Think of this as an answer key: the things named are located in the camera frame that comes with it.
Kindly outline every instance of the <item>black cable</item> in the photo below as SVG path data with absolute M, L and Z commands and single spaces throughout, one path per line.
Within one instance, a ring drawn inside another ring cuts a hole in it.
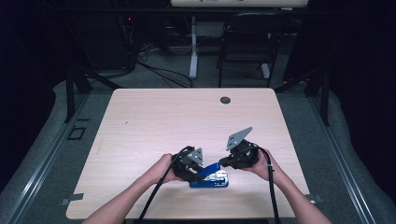
M 279 213 L 277 211 L 277 205 L 276 205 L 276 196 L 275 196 L 275 189 L 274 189 L 274 169 L 273 169 L 273 165 L 271 163 L 271 158 L 268 155 L 268 152 L 262 148 L 259 147 L 258 145 L 251 143 L 253 145 L 253 147 L 247 147 L 244 148 L 241 151 L 238 151 L 238 153 L 236 155 L 242 154 L 246 151 L 250 151 L 253 149 L 259 149 L 262 154 L 265 157 L 265 160 L 267 161 L 268 164 L 268 182 L 269 182 L 269 186 L 270 186 L 270 194 L 271 194 L 271 201 L 272 201 L 272 205 L 273 205 L 273 210 L 274 210 L 274 218 L 275 218 L 275 223 L 276 224 L 280 224 L 280 219 L 279 219 Z
M 163 177 L 161 177 L 161 179 L 157 182 L 157 185 L 155 186 L 154 190 L 151 192 L 151 195 L 148 198 L 148 201 L 146 202 L 145 207 L 143 208 L 142 213 L 140 214 L 139 219 L 136 221 L 137 224 L 142 223 L 143 221 L 143 217 L 145 216 L 145 214 L 147 213 L 148 209 L 149 209 L 149 205 L 151 204 L 152 200 L 154 199 L 155 194 L 157 193 L 158 189 L 160 189 L 160 186 L 163 184 L 163 181 L 165 180 L 166 176 L 168 175 L 169 171 L 172 169 L 172 166 L 175 164 L 175 161 L 178 159 L 178 156 L 184 151 L 184 149 L 186 149 L 185 147 L 183 149 L 181 149 L 177 155 L 175 156 L 175 158 L 171 161 L 171 164 L 168 166 L 168 169 L 165 171 L 165 173 L 163 174 Z
M 137 64 L 142 65 L 143 67 L 147 68 L 148 70 L 150 70 L 151 72 L 157 74 L 158 76 L 160 76 L 160 77 L 162 77 L 164 79 L 167 79 L 169 81 L 172 81 L 173 83 L 175 83 L 175 84 L 177 84 L 177 85 L 179 85 L 181 87 L 185 87 L 185 88 L 192 88 L 193 87 L 192 80 L 189 77 L 187 77 L 186 75 L 183 75 L 183 74 L 175 72 L 175 71 L 170 71 L 170 70 L 167 70 L 167 69 L 163 69 L 163 68 L 153 67 L 151 65 L 148 65 L 148 64 L 145 64 L 145 63 L 141 63 L 141 62 L 137 62 Z M 166 74 L 165 72 L 173 73 L 173 74 L 179 75 L 181 77 L 184 77 L 184 78 L 186 78 L 189 81 L 189 83 L 187 84 L 187 83 L 185 83 L 183 81 L 180 81 L 180 80 L 174 79 L 172 77 L 169 77 L 169 75 Z
M 274 169 L 273 165 L 271 163 L 270 156 L 268 155 L 268 152 L 265 151 L 262 147 L 259 147 L 259 150 L 264 154 L 265 159 L 267 160 L 268 164 L 268 182 L 270 186 L 270 193 L 271 193 L 271 201 L 273 204 L 273 209 L 274 209 L 274 218 L 275 218 L 275 223 L 280 224 L 280 219 L 279 219 L 279 213 L 277 211 L 277 205 L 276 205 L 276 196 L 275 196 L 275 189 L 274 189 Z
M 103 74 L 99 74 L 99 72 L 97 72 L 101 77 L 105 77 L 107 79 L 112 79 L 112 78 L 116 78 L 116 77 L 124 77 L 128 74 L 130 74 L 133 70 L 131 68 L 125 68 L 122 71 L 120 71 L 119 73 L 114 73 L 114 74 L 109 74 L 109 75 L 103 75 Z

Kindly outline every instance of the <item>tabletop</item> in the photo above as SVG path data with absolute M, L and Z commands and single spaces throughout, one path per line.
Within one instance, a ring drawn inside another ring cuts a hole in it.
M 224 104 L 221 97 L 228 97 Z M 119 89 L 114 91 L 67 216 L 86 218 L 126 189 L 164 153 L 200 147 L 207 166 L 229 155 L 229 135 L 247 127 L 249 142 L 268 148 L 303 194 L 309 194 L 276 95 L 271 89 Z M 187 182 L 161 186 L 145 218 L 273 217 L 268 182 L 231 167 L 224 189 L 191 189 Z M 153 188 L 144 193 L 127 218 L 138 218 Z M 276 187 L 280 217 L 294 217 Z
M 308 0 L 172 0 L 173 7 L 306 7 Z

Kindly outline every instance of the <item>black chair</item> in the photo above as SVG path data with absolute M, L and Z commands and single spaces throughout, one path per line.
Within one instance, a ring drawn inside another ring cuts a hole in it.
M 223 63 L 271 64 L 267 87 L 274 72 L 279 42 L 288 29 L 288 20 L 276 14 L 238 13 L 224 23 L 219 53 L 219 87 Z

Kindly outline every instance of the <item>person's right hand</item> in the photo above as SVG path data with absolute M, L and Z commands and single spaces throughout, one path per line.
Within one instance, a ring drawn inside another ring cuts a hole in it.
M 269 150 L 265 149 L 265 151 L 268 153 L 271 159 L 271 164 L 273 165 L 274 169 L 274 183 L 278 183 L 279 179 L 285 176 L 286 174 L 283 172 L 283 170 L 279 167 L 277 162 L 275 161 L 274 157 L 271 155 Z M 268 163 L 267 160 L 265 159 L 264 155 L 262 154 L 262 151 L 259 150 L 259 161 L 257 161 L 256 164 L 254 164 L 252 167 L 249 168 L 244 168 L 242 169 L 244 171 L 250 171 L 253 174 L 258 175 L 264 180 L 269 180 L 269 175 L 268 175 Z

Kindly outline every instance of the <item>wire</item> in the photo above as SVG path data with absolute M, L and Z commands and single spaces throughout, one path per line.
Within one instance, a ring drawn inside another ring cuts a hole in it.
M 273 165 L 271 163 L 271 158 L 270 158 L 268 152 L 264 148 L 259 147 L 258 145 L 254 144 L 254 143 L 251 143 L 251 144 L 253 145 L 253 147 L 244 148 L 243 150 L 239 151 L 236 155 L 242 154 L 246 151 L 250 151 L 253 149 L 259 149 L 262 152 L 262 154 L 264 155 L 265 160 L 267 161 L 267 164 L 268 164 L 268 182 L 269 182 L 269 186 L 270 186 L 270 194 L 271 194 L 271 201 L 272 201 L 273 210 L 274 210 L 275 223 L 280 224 L 279 213 L 277 211 L 277 205 L 276 205 L 275 189 L 274 189 L 274 169 L 273 169 Z
M 147 44 L 146 46 L 143 46 L 138 54 L 139 59 L 146 62 L 149 59 L 149 52 L 155 49 L 153 46 L 153 44 Z
M 178 51 L 175 50 L 175 49 L 179 49 L 179 48 L 187 48 L 187 49 L 184 50 L 184 51 L 182 51 L 182 52 L 178 52 Z M 188 52 L 191 50 L 191 48 L 192 48 L 192 45 L 189 45 L 189 46 L 174 46 L 174 47 L 169 47 L 170 50 L 172 50 L 175 54 L 179 54 L 179 55 L 188 53 Z
M 189 77 L 187 77 L 186 75 L 183 75 L 183 74 L 175 72 L 175 71 L 170 71 L 170 70 L 167 70 L 167 69 L 163 69 L 163 68 L 153 67 L 151 65 L 148 65 L 148 64 L 145 64 L 145 63 L 142 63 L 142 62 L 139 62 L 139 61 L 137 62 L 137 64 L 142 65 L 143 67 L 147 68 L 151 72 L 153 72 L 153 73 L 157 74 L 158 76 L 162 77 L 163 80 L 168 84 L 169 87 L 172 87 L 172 86 L 167 82 L 167 80 L 171 81 L 171 82 L 173 82 L 173 83 L 175 83 L 175 84 L 177 84 L 178 86 L 181 86 L 181 87 L 185 87 L 185 88 L 192 88 L 193 87 L 192 86 L 192 80 Z M 185 83 L 183 81 L 180 81 L 180 80 L 177 80 L 177 79 L 175 79 L 173 77 L 170 77 L 170 75 L 166 74 L 165 72 L 176 74 L 178 76 L 184 77 L 184 78 L 186 78 L 189 81 L 189 83 Z
M 118 73 L 114 73 L 114 74 L 105 75 L 105 73 L 101 73 L 99 71 L 97 71 L 96 73 L 99 74 L 101 77 L 111 79 L 111 78 L 116 78 L 116 77 L 124 77 L 124 76 L 130 74 L 132 71 L 133 70 L 131 68 L 126 68 L 126 69 L 123 69 L 122 71 L 120 71 Z
M 155 186 L 154 190 L 151 192 L 151 195 L 148 198 L 148 201 L 146 202 L 145 207 L 143 208 L 142 213 L 140 214 L 139 219 L 136 221 L 137 224 L 142 223 L 143 221 L 143 217 L 145 216 L 145 214 L 147 213 L 148 209 L 149 209 L 149 205 L 151 204 L 152 200 L 154 199 L 155 194 L 157 193 L 158 189 L 160 189 L 160 186 L 163 184 L 163 181 L 165 180 L 166 176 L 168 175 L 169 171 L 172 169 L 173 165 L 175 164 L 176 160 L 178 159 L 178 157 L 180 156 L 180 154 L 185 150 L 186 148 L 184 147 L 183 149 L 181 149 L 177 155 L 174 157 L 174 159 L 171 161 L 171 164 L 168 166 L 168 169 L 165 171 L 165 173 L 163 174 L 163 177 L 161 177 L 161 179 L 158 181 L 157 185 Z
M 264 154 L 265 159 L 267 160 L 268 164 L 268 182 L 270 186 L 270 193 L 271 193 L 271 201 L 273 204 L 273 209 L 274 209 L 274 218 L 275 218 L 275 223 L 280 224 L 280 219 L 279 219 L 279 213 L 277 211 L 277 205 L 276 205 L 276 196 L 275 196 L 275 189 L 274 189 L 274 169 L 273 165 L 271 163 L 270 156 L 268 155 L 268 152 L 265 151 L 262 147 L 259 147 L 259 150 Z

